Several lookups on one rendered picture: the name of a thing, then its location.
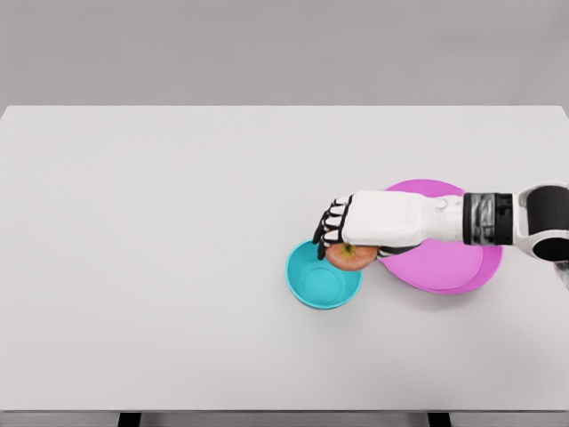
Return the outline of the red apple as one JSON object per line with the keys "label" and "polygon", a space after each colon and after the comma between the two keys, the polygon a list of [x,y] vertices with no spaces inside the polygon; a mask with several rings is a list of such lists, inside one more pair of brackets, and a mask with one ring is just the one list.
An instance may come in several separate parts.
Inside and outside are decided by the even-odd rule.
{"label": "red apple", "polygon": [[358,271],[366,268],[377,258],[378,250],[377,246],[334,244],[326,249],[325,259],[337,269]]}

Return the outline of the pink plate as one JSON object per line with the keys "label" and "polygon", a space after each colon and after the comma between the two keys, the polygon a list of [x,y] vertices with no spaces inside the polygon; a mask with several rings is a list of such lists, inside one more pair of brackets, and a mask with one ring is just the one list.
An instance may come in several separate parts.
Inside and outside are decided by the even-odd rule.
{"label": "pink plate", "polygon": [[407,285],[433,294],[465,294],[488,283],[501,266],[500,246],[427,240],[380,263]]}

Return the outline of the blue bowl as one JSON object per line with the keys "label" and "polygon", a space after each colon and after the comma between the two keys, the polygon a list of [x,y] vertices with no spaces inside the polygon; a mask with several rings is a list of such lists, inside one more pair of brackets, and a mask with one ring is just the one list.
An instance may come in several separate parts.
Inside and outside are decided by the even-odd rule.
{"label": "blue bowl", "polygon": [[312,309],[332,310],[354,298],[363,273],[340,270],[326,259],[318,260],[317,247],[305,241],[289,253],[284,277],[298,301]]}

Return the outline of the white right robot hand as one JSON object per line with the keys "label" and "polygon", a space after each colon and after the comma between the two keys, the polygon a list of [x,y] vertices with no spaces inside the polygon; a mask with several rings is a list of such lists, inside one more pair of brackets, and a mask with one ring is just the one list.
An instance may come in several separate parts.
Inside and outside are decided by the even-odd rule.
{"label": "white right robot hand", "polygon": [[427,198],[414,193],[360,190],[338,197],[323,213],[312,243],[317,258],[336,244],[376,246],[381,256],[415,248],[428,238],[424,223]]}

